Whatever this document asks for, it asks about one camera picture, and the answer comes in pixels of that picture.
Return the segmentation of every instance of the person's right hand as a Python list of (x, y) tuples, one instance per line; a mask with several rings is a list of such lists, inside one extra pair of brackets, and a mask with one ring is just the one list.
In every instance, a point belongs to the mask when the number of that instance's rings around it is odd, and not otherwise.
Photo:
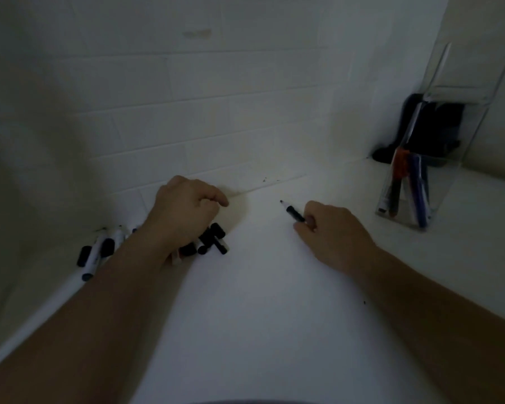
[(353, 275), (374, 257), (376, 244), (347, 208), (310, 201), (304, 217), (293, 227), (320, 262)]

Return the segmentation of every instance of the forearm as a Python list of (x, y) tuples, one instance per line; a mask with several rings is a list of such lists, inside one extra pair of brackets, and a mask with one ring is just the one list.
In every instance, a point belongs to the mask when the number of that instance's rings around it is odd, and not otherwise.
[(505, 403), (505, 320), (379, 250), (353, 274), (454, 403)]
[(170, 252), (148, 229), (0, 364), (0, 403), (117, 400)]

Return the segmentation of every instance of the person's left hand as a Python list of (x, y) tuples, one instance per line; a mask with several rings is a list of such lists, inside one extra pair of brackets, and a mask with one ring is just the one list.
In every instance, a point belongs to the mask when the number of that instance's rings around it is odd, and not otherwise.
[(161, 186), (143, 229), (160, 236), (170, 250), (197, 239), (228, 199), (215, 186), (200, 180), (174, 176)]

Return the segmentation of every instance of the pile of markers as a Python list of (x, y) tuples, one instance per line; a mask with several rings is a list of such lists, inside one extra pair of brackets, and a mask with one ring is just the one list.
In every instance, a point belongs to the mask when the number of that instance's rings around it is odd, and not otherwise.
[[(131, 233), (134, 234), (136, 230), (136, 228), (133, 229)], [(85, 282), (90, 280), (97, 269), (114, 255), (114, 252), (116, 252), (129, 235), (126, 235), (121, 226), (110, 235), (106, 228), (98, 231), (94, 244), (82, 247), (77, 259), (77, 266), (82, 268), (82, 280)], [(172, 265), (178, 265), (182, 262), (182, 258), (193, 256), (197, 253), (204, 255), (213, 245), (222, 255), (226, 254), (228, 252), (228, 245), (222, 239), (225, 235), (226, 233), (221, 226), (216, 222), (213, 223), (210, 227), (206, 228), (197, 241), (191, 242), (172, 253)]]

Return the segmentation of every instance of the brown smudge on wall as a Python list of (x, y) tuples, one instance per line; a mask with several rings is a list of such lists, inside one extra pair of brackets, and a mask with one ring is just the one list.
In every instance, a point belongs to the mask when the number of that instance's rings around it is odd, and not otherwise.
[(208, 40), (212, 37), (212, 29), (199, 29), (197, 31), (184, 31), (182, 32), (183, 36), (189, 40)]

